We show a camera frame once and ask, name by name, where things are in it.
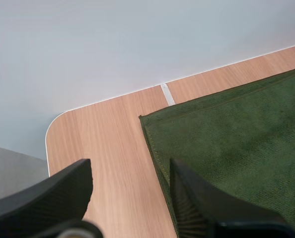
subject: green carpet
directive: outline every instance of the green carpet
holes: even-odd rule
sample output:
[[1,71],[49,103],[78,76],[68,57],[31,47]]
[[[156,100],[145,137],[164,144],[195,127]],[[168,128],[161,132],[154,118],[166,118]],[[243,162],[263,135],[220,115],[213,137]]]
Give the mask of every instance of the green carpet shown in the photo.
[[169,159],[295,229],[295,70],[140,117],[174,225]]

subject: light blue wall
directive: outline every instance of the light blue wall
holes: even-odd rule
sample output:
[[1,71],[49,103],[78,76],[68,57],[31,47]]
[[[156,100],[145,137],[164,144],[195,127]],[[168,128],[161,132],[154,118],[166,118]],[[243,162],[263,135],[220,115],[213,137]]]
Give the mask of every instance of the light blue wall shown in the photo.
[[295,45],[295,0],[0,0],[0,147],[61,112]]

